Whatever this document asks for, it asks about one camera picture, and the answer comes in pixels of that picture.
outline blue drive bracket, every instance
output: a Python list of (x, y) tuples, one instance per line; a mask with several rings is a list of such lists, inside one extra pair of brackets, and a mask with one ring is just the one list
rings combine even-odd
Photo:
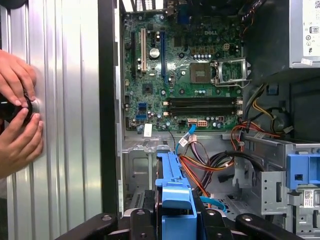
[(162, 216), (163, 240), (197, 239), (197, 211), (191, 185), (181, 173), (181, 164), (173, 152), (158, 153), (163, 179), (155, 185), (162, 188), (162, 208), (186, 210), (186, 214)]
[(320, 184), (320, 154), (288, 154), (286, 157), (286, 187)]

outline human hand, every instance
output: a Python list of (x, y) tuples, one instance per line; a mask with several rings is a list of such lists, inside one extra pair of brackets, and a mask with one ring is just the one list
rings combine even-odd
[(0, 50), (0, 93), (16, 106), (28, 107), (24, 89), (31, 101), (36, 99), (36, 72), (25, 61)]
[(38, 113), (20, 134), (27, 114), (27, 108), (21, 109), (0, 135), (0, 179), (23, 169), (42, 153), (44, 123)]

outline ribbed metal panel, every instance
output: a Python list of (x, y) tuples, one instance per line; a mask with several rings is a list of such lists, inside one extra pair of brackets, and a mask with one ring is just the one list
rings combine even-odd
[(1, 8), (2, 49), (37, 70), (42, 156), (8, 177), (10, 240), (52, 240), (102, 211), (98, 0)]

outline ram slot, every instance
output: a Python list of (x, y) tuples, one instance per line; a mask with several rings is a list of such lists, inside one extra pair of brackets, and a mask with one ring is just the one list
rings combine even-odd
[(147, 71), (147, 36), (146, 29), (141, 28), (141, 72)]
[(131, 76), (136, 78), (136, 32), (131, 32)]
[(191, 107), (198, 105), (234, 105), (236, 98), (234, 97), (177, 97), (168, 98), (168, 105), (171, 107)]
[(165, 32), (160, 32), (160, 43), (161, 43), (161, 76), (164, 79), (164, 82), (167, 83), (166, 79), (166, 39), (165, 39)]
[(236, 113), (236, 107), (234, 105), (223, 105), (223, 106), (192, 106), (192, 107), (170, 107), (168, 112), (173, 116), (184, 116), (184, 115), (213, 115), (213, 116), (225, 116), (233, 115)]

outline blue cable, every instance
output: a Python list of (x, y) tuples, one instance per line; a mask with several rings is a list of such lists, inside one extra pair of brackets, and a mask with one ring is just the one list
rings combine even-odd
[(206, 197), (206, 196), (201, 196), (200, 199), (204, 204), (211, 204), (211, 205), (216, 206), (219, 209), (221, 209), (224, 213), (227, 212), (226, 205), (224, 205), (222, 202), (220, 202), (220, 201), (218, 201), (216, 199), (209, 198), (209, 197)]
[[(192, 124), (189, 131), (183, 136), (183, 138), (188, 137), (189, 135), (193, 134), (196, 131), (196, 125)], [(175, 147), (175, 154), (178, 154), (178, 147), (180, 146), (180, 143), (178, 142), (176, 147)]]

